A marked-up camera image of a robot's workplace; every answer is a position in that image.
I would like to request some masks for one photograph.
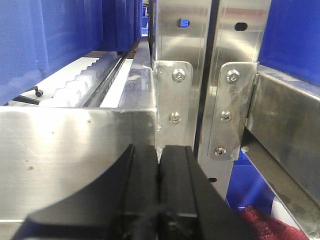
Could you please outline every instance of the blue plastic bin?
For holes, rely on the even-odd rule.
[[[93,50],[140,40],[142,0],[1,0],[0,105]]]
[[[146,17],[147,16],[147,7],[146,6],[144,6],[143,8],[142,8],[142,17]]]
[[[147,16],[142,17],[142,34],[148,34],[148,28],[149,28],[149,19]]]
[[[319,13],[319,0],[273,0],[260,63],[319,86]]]
[[[234,212],[242,211],[252,205],[267,214],[271,214],[275,194],[263,177],[241,151],[239,160],[233,164],[226,201]]]

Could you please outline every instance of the red fabric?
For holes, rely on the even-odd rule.
[[[252,228],[259,240],[309,240],[300,229],[277,220],[253,206],[247,206],[239,215]]]

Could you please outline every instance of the blue bin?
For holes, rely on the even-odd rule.
[[[1,0],[0,105],[93,50],[140,40],[142,0]]]
[[[142,17],[142,34],[148,34],[148,28],[149,28],[149,19],[147,16]]]
[[[146,6],[144,6],[143,8],[142,8],[142,17],[146,17],[147,16],[147,7]]]
[[[275,194],[263,177],[241,151],[239,160],[233,164],[226,202],[234,212],[252,205],[256,209],[271,214]]]
[[[259,61],[320,86],[320,1],[274,0]]]

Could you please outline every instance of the bolt head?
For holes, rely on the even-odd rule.
[[[177,230],[177,223],[176,222],[171,221],[171,222],[168,223],[168,225],[169,225],[169,229],[171,231],[176,231]]]
[[[224,147],[220,146],[220,147],[218,147],[218,148],[215,149],[214,154],[215,154],[216,156],[220,157],[220,156],[225,155],[226,152],[227,152],[227,150],[226,150]]]
[[[177,82],[181,83],[183,80],[186,79],[186,73],[183,69],[175,69],[172,73],[172,79]]]
[[[175,111],[175,112],[172,112],[170,115],[169,115],[169,122],[172,123],[172,124],[178,124],[180,123],[181,121],[181,116],[180,114]]]
[[[221,121],[222,122],[225,122],[225,123],[228,123],[232,120],[232,113],[229,112],[229,111],[223,111],[221,113]]]
[[[226,80],[230,84],[234,84],[239,80],[239,78],[240,78],[240,73],[235,69],[229,70],[226,74]]]

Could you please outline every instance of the stainless steel frame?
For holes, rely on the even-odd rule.
[[[184,103],[188,108],[181,113],[187,116],[183,118],[183,121],[186,121],[186,128],[181,128],[183,132],[179,135],[183,135],[183,138],[178,142],[178,144],[193,147],[212,0],[153,0],[151,2],[153,9],[150,43],[152,59],[154,61],[183,61],[190,63],[193,67],[190,94],[188,102]],[[190,26],[179,28],[180,18],[188,19]],[[168,117],[167,112],[164,114],[165,116],[162,116],[160,112],[160,118]]]
[[[250,133],[244,135],[243,148],[296,224],[310,240],[319,240],[319,205]]]
[[[153,109],[0,107],[0,238],[12,220],[93,181],[129,144],[154,145],[155,118]]]
[[[200,136],[197,137],[198,161],[208,177],[217,178],[214,186],[223,198],[227,193],[233,163],[212,159],[213,155],[210,155],[210,149],[216,147],[211,146],[211,139],[221,138],[221,135],[213,135],[218,79],[221,67],[225,63],[257,61],[270,3],[270,0],[219,1],[209,79],[203,93],[206,99],[202,126]],[[236,31],[237,23],[246,23],[247,29]],[[235,135],[234,138],[240,139],[241,136]]]
[[[214,161],[239,158],[257,68],[256,62],[228,62],[221,67],[208,150]]]
[[[157,112],[156,84],[146,37],[138,45],[118,107]]]
[[[259,69],[247,128],[320,204],[320,88]]]
[[[159,156],[165,145],[184,145],[188,126],[193,67],[184,61],[156,61]]]

